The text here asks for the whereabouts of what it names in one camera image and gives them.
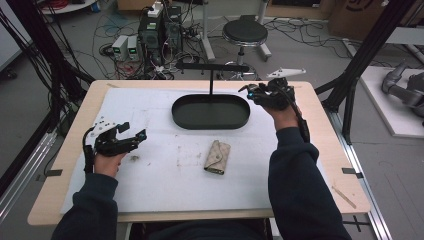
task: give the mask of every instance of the floor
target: floor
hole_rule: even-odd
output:
[[[96,79],[113,77],[112,62],[98,53],[102,44],[113,42],[113,38],[105,35],[113,36],[116,33],[116,29],[111,29],[110,26],[126,25],[126,28],[120,28],[121,34],[130,34],[136,31],[137,20],[137,14],[118,12],[113,2],[108,2],[102,12],[97,14],[82,10],[61,16],[64,32],[76,52],[78,61]],[[238,52],[237,47],[220,37],[220,29],[225,22],[223,17],[209,20],[209,29],[213,30],[209,36],[216,56],[215,63],[235,60]],[[271,27],[271,24],[267,26],[269,37],[266,44],[273,54],[272,57],[264,62],[256,49],[246,49],[245,55],[245,61],[257,69],[262,79],[265,79],[267,73],[280,67],[305,68],[306,74],[289,77],[288,80],[306,80],[318,87],[338,77],[350,62],[347,50],[340,41],[331,40],[324,44],[325,39],[332,38],[328,36],[325,22],[311,24],[279,21],[274,25],[277,29]],[[309,42],[309,45],[302,43],[302,39]],[[100,59],[104,67],[96,63],[90,55]],[[395,66],[402,59],[407,59],[414,68],[423,68],[421,63],[397,45],[386,45],[372,65]],[[6,171],[48,112],[47,90],[35,77],[34,70],[26,58],[18,57],[12,67],[18,73],[16,79],[8,79],[4,74],[0,78],[0,174]],[[188,70],[184,74],[178,72],[174,75],[175,79],[206,80],[209,77],[208,74],[201,75],[200,72]],[[328,93],[324,93],[319,97],[323,100],[327,95]],[[357,85],[351,137],[392,238],[424,239],[424,207],[421,204],[424,202],[424,140],[392,137],[360,83]],[[48,160],[54,157],[62,141],[63,137],[59,137],[35,174],[34,180],[28,184],[0,225],[0,239],[50,238],[54,226],[30,226],[26,218],[43,184],[35,178],[43,172]],[[358,221],[367,221],[365,216],[356,217]],[[344,216],[344,219],[353,221],[353,216]],[[346,227],[353,239],[375,239],[372,229],[368,226],[361,226],[360,232],[356,226]],[[126,224],[118,224],[117,239],[125,239],[126,228]]]

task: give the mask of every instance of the dark sleeve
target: dark sleeve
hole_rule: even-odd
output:
[[[113,200],[118,181],[102,174],[88,174],[73,195],[73,207],[63,216],[52,239],[116,239],[118,207]]]
[[[318,150],[304,143],[298,128],[277,132],[268,192],[281,236],[290,239],[351,239],[316,167]]]

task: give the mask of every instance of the black oval tray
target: black oval tray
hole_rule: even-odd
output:
[[[249,116],[249,104],[235,95],[185,95],[172,105],[174,122],[185,129],[237,129]]]

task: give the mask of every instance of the person's left hand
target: person's left hand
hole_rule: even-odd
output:
[[[126,153],[122,153],[113,157],[106,157],[96,154],[94,157],[94,172],[114,178],[118,172],[119,165],[121,165],[121,160],[125,155]]]

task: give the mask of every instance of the hand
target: hand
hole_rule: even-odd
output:
[[[264,108],[269,115],[274,119],[275,130],[281,130],[283,128],[288,127],[299,127],[298,119],[296,117],[296,113],[294,112],[291,106],[288,106],[284,110],[277,110],[272,108]]]
[[[122,153],[113,157],[106,157],[96,154],[94,157],[94,172],[114,178],[118,172],[119,165],[121,165],[121,160],[125,155],[126,153]]]

